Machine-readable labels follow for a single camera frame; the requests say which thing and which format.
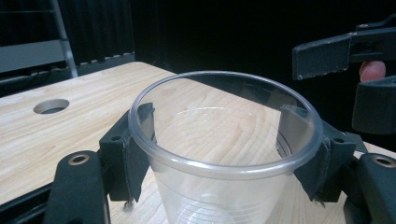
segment transparent cup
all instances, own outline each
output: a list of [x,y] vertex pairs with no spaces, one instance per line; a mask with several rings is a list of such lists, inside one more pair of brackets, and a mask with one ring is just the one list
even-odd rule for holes
[[322,136],[318,113],[297,92],[220,71],[148,86],[129,126],[148,154],[169,223],[264,223]]

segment wood grain surface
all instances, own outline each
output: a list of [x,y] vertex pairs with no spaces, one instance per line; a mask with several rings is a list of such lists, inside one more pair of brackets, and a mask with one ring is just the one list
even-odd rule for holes
[[[130,108],[149,84],[173,75],[144,64],[128,63],[0,99],[0,203],[52,181],[58,161],[79,150],[96,151],[99,139]],[[39,103],[65,99],[63,111],[41,115]],[[382,148],[370,151],[395,157]],[[285,188],[267,223],[345,223],[343,195],[326,207],[309,202],[294,178]],[[124,210],[110,202],[113,223],[167,223],[152,171],[143,182],[139,203]]]

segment table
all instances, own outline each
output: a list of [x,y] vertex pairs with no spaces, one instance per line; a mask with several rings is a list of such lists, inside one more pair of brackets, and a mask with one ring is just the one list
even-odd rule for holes
[[[80,150],[96,151],[99,139],[130,108],[149,84],[173,74],[145,63],[127,63],[84,77],[0,99],[0,203],[53,180],[58,161]],[[67,106],[53,114],[37,114],[45,105]],[[395,153],[366,144],[370,151]],[[345,223],[339,203],[311,203],[294,177],[267,223]],[[110,202],[113,223],[167,223],[151,170],[139,203],[124,211]]]

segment light wood tabletop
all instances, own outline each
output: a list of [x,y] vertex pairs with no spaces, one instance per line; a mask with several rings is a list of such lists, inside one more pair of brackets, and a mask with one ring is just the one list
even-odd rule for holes
[[[145,63],[127,63],[84,77],[0,98],[0,204],[52,182],[64,156],[97,151],[99,140],[130,109],[149,84],[173,74]],[[40,103],[68,107],[38,114]],[[370,151],[395,157],[366,144]],[[293,177],[267,223],[345,223],[343,194],[338,203],[312,203]],[[155,178],[149,169],[132,211],[110,202],[113,223],[167,223]]]

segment plastic container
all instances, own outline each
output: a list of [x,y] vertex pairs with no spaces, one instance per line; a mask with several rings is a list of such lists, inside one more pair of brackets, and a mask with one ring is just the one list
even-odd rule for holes
[[300,94],[233,72],[160,80],[129,116],[169,223],[264,223],[322,136],[318,113]]

